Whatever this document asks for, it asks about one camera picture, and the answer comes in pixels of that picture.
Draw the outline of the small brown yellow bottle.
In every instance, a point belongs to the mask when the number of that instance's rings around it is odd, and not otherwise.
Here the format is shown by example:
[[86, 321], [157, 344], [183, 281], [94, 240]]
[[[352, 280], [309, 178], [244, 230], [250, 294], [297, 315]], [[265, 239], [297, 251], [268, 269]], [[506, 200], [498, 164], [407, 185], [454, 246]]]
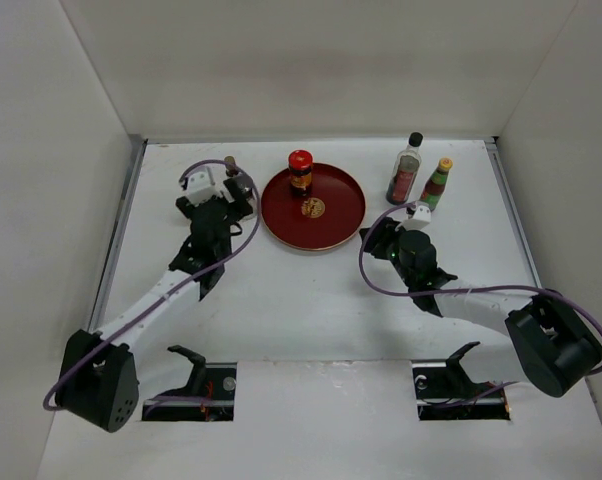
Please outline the small brown yellow bottle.
[[233, 156], [226, 156], [224, 158], [226, 175], [228, 177], [233, 177], [239, 174], [237, 169], [236, 160]]

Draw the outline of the red lid sauce jar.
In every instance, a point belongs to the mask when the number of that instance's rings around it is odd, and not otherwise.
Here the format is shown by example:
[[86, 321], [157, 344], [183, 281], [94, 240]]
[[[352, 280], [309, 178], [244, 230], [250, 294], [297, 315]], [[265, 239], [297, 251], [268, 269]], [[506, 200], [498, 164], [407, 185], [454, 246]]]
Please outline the red lid sauce jar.
[[294, 150], [288, 156], [288, 171], [292, 192], [298, 196], [307, 196], [312, 187], [312, 169], [314, 159], [306, 150]]

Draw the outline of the green label chili bottle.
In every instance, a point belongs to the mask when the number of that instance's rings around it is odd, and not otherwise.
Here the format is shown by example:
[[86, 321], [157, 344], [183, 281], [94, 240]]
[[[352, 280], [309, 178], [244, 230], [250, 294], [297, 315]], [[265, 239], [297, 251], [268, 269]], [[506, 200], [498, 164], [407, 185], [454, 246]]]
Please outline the green label chili bottle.
[[441, 158], [423, 188], [420, 201], [424, 202], [431, 211], [434, 211], [440, 202], [452, 167], [453, 161], [450, 158]]

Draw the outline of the tall dark sauce bottle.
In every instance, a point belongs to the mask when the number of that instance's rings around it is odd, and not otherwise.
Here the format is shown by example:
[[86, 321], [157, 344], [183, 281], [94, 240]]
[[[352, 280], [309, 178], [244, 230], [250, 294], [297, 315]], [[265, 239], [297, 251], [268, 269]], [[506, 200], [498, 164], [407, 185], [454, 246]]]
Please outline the tall dark sauce bottle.
[[423, 142], [420, 132], [413, 132], [405, 149], [400, 151], [386, 191], [386, 200], [392, 205], [407, 202], [421, 166], [419, 149]]

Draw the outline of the black lid spice jar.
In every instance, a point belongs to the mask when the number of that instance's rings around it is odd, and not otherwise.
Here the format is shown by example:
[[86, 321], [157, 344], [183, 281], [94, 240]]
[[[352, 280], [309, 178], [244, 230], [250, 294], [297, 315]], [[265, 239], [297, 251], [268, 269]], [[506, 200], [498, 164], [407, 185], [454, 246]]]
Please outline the black lid spice jar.
[[252, 180], [244, 174], [239, 174], [234, 177], [237, 186], [239, 187], [243, 197], [246, 200], [254, 200], [254, 189]]

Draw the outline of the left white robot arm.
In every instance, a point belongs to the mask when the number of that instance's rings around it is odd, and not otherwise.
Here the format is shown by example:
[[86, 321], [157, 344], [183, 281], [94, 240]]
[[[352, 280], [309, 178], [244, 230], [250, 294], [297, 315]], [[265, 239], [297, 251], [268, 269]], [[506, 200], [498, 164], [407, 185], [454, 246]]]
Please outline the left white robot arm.
[[95, 332], [79, 329], [68, 339], [57, 383], [43, 400], [46, 410], [68, 411], [109, 433], [130, 419], [139, 401], [143, 352], [180, 309], [212, 291], [240, 252], [232, 239], [241, 234], [241, 221], [259, 215], [252, 178], [233, 167], [218, 186], [211, 165], [201, 162], [179, 180], [183, 194], [176, 206], [190, 233], [161, 279], [115, 320]]

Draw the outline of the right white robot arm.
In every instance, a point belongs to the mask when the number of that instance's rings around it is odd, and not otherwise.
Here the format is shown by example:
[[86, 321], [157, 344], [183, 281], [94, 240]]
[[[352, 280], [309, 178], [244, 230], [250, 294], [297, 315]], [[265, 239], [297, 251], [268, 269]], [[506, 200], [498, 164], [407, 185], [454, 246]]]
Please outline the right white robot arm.
[[389, 262], [403, 296], [423, 312], [465, 320], [507, 336], [503, 377], [559, 398], [602, 372], [602, 327], [560, 293], [526, 285], [480, 287], [443, 270], [430, 237], [389, 218], [359, 231], [360, 253]]

